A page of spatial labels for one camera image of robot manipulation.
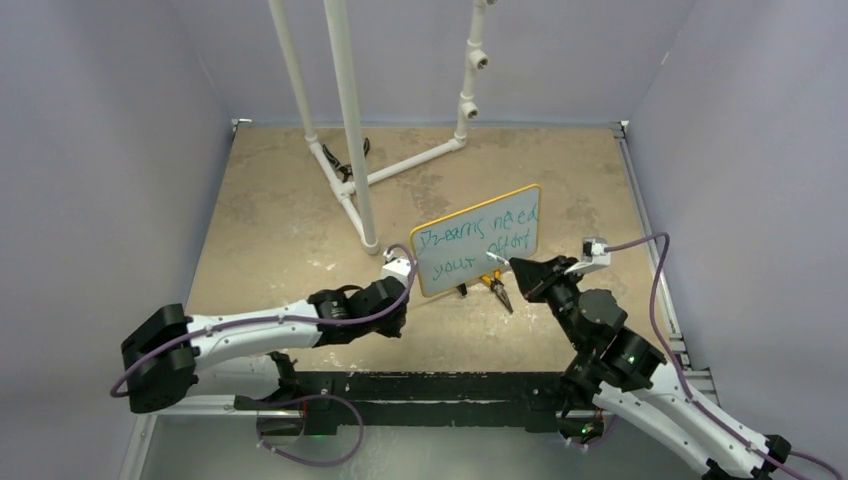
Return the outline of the white green marker pen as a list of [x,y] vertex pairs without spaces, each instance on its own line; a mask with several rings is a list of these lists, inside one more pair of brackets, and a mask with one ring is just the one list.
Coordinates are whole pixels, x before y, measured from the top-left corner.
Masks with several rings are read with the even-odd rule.
[[495,253],[493,253],[493,252],[489,252],[489,251],[487,251],[487,252],[485,253],[485,255],[486,255],[486,257],[487,257],[488,259],[490,259],[490,260],[492,260],[492,261],[495,261],[495,262],[496,262],[496,263],[498,263],[499,265],[502,265],[502,266],[505,266],[505,267],[509,267],[509,266],[510,266],[510,262],[509,262],[509,260],[508,260],[508,259],[506,259],[506,258],[504,258],[504,257],[501,257],[501,256],[499,256],[499,255],[497,255],[497,254],[495,254]]

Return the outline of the yellow framed whiteboard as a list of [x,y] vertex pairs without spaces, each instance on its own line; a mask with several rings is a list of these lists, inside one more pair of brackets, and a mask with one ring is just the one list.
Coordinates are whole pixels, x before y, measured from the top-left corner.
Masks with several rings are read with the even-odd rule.
[[531,184],[414,228],[421,294],[433,297],[503,269],[488,259],[529,257],[539,246],[541,187]]

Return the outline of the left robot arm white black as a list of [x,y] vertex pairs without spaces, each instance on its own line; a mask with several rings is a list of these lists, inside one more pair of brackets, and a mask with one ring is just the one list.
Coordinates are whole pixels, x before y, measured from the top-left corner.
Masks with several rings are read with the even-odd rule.
[[234,315],[188,315],[160,307],[120,346],[124,371],[111,387],[132,412],[153,413],[186,397],[218,365],[283,349],[347,345],[368,334],[398,338],[411,286],[386,276],[366,287],[324,289],[283,307]]

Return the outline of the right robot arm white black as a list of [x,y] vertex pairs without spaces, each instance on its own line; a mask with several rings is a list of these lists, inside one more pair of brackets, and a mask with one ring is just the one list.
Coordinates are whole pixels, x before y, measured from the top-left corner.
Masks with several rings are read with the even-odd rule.
[[767,479],[790,456],[780,435],[733,419],[680,375],[672,358],[625,325],[612,292],[582,290],[577,260],[508,261],[530,303],[546,304],[575,356],[558,383],[538,387],[563,414],[598,407],[621,417],[675,453],[704,479]]

